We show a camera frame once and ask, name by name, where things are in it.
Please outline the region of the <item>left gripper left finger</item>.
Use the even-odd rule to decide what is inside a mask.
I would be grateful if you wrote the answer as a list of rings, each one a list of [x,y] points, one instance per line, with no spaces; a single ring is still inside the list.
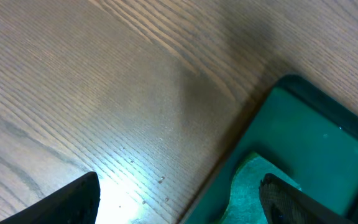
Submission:
[[[0,224],[95,224],[100,194],[97,173],[88,172]]]

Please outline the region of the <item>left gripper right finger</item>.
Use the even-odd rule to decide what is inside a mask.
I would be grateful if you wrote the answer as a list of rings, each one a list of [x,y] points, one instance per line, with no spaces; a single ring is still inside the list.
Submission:
[[[272,173],[260,181],[259,199],[269,224],[352,224]]]

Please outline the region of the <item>green scrubbing sponge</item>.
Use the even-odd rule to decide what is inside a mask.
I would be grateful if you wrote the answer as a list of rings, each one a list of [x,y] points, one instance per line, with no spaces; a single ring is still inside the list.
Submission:
[[[259,199],[259,185],[265,174],[272,173],[300,190],[286,173],[255,152],[251,152],[234,174],[229,203],[220,223],[267,224]]]

